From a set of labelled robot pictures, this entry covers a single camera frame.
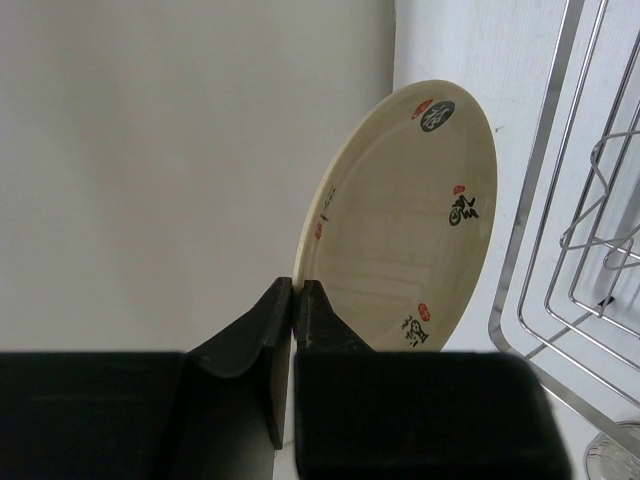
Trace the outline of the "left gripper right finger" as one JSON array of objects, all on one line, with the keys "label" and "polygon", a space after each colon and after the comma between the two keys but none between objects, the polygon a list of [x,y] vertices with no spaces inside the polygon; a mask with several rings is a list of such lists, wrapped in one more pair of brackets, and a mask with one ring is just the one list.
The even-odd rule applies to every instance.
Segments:
[{"label": "left gripper right finger", "polygon": [[568,479],[532,368],[498,352],[377,352],[307,282],[295,318],[302,479]]}]

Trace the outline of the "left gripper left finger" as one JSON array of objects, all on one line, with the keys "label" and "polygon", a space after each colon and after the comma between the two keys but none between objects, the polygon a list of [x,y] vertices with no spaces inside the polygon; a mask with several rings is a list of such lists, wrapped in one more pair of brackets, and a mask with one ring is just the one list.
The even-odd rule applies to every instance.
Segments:
[{"label": "left gripper left finger", "polygon": [[5,479],[269,479],[283,446],[292,284],[188,352],[1,356]]}]

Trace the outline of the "beige printed plate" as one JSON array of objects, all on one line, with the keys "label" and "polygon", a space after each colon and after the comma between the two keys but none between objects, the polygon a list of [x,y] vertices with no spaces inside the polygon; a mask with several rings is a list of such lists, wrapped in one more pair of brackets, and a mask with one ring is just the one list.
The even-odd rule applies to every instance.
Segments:
[{"label": "beige printed plate", "polygon": [[488,119],[461,86],[427,80],[375,106],[327,168],[293,270],[376,351],[439,351],[486,259],[498,162]]}]

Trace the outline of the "clear glass plate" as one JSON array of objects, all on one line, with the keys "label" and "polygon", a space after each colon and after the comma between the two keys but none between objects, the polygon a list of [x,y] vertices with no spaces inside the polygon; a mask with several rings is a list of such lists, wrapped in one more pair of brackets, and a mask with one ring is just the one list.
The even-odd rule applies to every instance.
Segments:
[{"label": "clear glass plate", "polygon": [[584,469],[590,480],[639,479],[639,460],[603,433],[586,448]]}]

